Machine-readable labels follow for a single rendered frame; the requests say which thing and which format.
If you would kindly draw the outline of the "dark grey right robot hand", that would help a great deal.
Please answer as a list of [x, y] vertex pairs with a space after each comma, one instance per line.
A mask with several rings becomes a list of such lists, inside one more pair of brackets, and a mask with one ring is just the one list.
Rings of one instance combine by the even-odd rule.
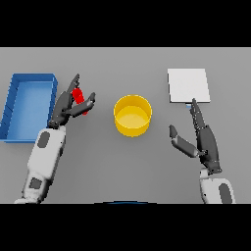
[[202, 112], [196, 102], [192, 99], [190, 114], [195, 129], [197, 145], [194, 146], [176, 131], [173, 125], [169, 126], [170, 138], [175, 149], [179, 150], [189, 158], [199, 158], [200, 163], [208, 170], [210, 175], [220, 174], [220, 155], [217, 140], [209, 125], [205, 124]]

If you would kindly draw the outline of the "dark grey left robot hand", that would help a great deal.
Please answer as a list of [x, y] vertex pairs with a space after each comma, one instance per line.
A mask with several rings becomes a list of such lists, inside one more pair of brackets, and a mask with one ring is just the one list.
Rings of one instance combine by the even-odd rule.
[[[69, 121], [70, 117], [76, 118], [73, 116], [72, 107], [75, 106], [75, 100], [72, 96], [72, 91], [79, 87], [79, 75], [76, 75], [70, 83], [69, 88], [62, 92], [58, 98], [50, 121], [48, 122], [48, 127], [53, 129], [58, 129], [60, 126], [65, 126]], [[88, 111], [93, 108], [95, 103], [96, 94], [92, 92], [87, 99], [84, 101], [87, 103]]]

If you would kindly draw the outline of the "red beaker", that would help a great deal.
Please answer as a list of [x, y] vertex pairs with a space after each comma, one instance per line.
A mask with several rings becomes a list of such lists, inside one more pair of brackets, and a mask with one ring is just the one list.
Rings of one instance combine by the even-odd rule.
[[72, 91], [72, 96], [75, 100], [75, 106], [72, 107], [73, 116], [77, 117], [82, 114], [86, 114], [88, 111], [87, 103], [84, 101], [84, 96], [79, 87], [76, 87]]

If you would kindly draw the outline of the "pale square measuring scale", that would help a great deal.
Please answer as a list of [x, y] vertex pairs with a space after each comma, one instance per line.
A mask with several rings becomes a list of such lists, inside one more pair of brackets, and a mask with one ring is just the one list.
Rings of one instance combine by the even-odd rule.
[[171, 103], [211, 102], [205, 69], [167, 69], [167, 76]]

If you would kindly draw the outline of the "yellow bowl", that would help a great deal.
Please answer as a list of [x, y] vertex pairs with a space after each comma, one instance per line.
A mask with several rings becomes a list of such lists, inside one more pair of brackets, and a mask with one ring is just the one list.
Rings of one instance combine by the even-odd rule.
[[114, 106], [114, 124], [118, 132], [126, 137], [137, 137], [145, 133], [151, 117], [152, 107], [140, 95], [123, 96]]

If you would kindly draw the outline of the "blue tray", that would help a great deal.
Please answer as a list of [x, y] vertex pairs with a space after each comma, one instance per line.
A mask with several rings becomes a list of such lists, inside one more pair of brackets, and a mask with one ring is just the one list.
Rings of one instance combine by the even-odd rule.
[[34, 143], [52, 116], [57, 86], [54, 74], [12, 74], [0, 121], [0, 141]]

